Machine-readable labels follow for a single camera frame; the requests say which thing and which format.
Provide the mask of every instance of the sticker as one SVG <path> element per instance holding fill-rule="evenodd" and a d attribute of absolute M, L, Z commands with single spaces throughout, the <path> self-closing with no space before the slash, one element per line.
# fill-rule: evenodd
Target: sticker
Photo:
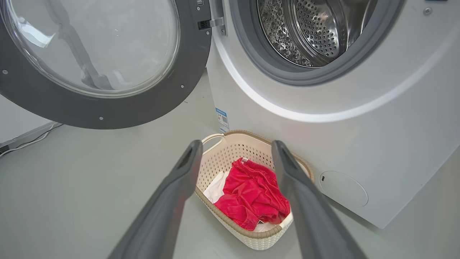
<path fill-rule="evenodd" d="M 223 131 L 223 132 L 230 131 L 227 114 L 225 112 L 219 110 L 218 108 L 216 108 L 216 112 L 217 112 L 217 118 L 219 119 L 220 130 Z"/>

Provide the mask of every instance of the white washing machine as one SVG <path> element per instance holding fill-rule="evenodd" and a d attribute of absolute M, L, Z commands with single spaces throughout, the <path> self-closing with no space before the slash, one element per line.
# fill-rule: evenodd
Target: white washing machine
<path fill-rule="evenodd" d="M 325 195 L 383 228 L 460 144 L 459 12 L 453 0 L 3 0 L 0 93 L 64 124 L 132 127 L 179 105 L 207 62 L 223 131 L 283 140 Z"/>

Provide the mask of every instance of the plastic basket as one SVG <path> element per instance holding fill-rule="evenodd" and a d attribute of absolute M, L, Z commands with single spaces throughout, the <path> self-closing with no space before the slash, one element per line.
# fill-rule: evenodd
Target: plastic basket
<path fill-rule="evenodd" d="M 248 131 L 234 130 L 225 134 L 210 135 L 203 139 L 202 142 L 204 144 L 214 138 L 221 139 L 203 153 L 198 181 L 196 182 L 196 195 L 206 204 L 216 219 L 245 245 L 255 250 L 265 250 L 272 247 L 293 222 L 292 213 L 281 224 L 271 230 L 255 233 L 238 226 L 203 194 L 216 175 L 221 171 L 229 171 L 232 167 L 231 163 L 240 157 L 248 158 L 274 171 L 275 168 L 271 157 L 271 141 Z M 297 155 L 293 155 L 305 174 L 314 181 L 315 176 L 310 165 Z"/>

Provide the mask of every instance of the metal hinge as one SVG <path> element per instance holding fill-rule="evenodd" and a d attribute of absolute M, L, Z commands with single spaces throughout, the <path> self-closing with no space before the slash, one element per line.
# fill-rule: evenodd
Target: metal hinge
<path fill-rule="evenodd" d="M 209 5 L 211 7 L 211 16 L 212 20 L 209 20 L 209 25 L 211 27 L 217 27 L 220 30 L 221 35 L 227 35 L 227 28 L 225 26 L 225 5 L 224 0 L 209 0 Z"/>

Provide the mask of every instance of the power cord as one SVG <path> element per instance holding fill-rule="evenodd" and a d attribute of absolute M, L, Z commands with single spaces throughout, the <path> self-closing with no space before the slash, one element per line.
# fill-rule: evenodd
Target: power cord
<path fill-rule="evenodd" d="M 37 143 L 37 142 L 40 142 L 40 141 L 44 140 L 46 137 L 48 137 L 48 135 L 50 134 L 51 131 L 53 131 L 53 130 L 59 128 L 59 127 L 61 127 L 62 125 L 63 125 L 63 124 L 61 124 L 61 125 L 59 125 L 59 126 L 57 126 L 57 127 L 54 127 L 54 125 L 51 126 L 51 128 L 50 128 L 49 130 L 43 132 L 43 134 L 41 134 L 40 136 L 38 136 L 38 137 L 35 138 L 34 140 L 29 141 L 29 142 L 24 143 L 24 144 L 21 144 L 21 145 L 18 146 L 17 148 L 9 149 L 9 150 L 6 150 L 5 152 L 1 153 L 1 154 L 0 154 L 0 158 L 3 157 L 4 155 L 8 154 L 9 152 L 16 151 L 16 150 L 19 150 L 19 149 L 28 147 L 28 146 L 30 146 L 30 145 L 33 145 L 33 144 L 35 144 L 35 143 Z"/>

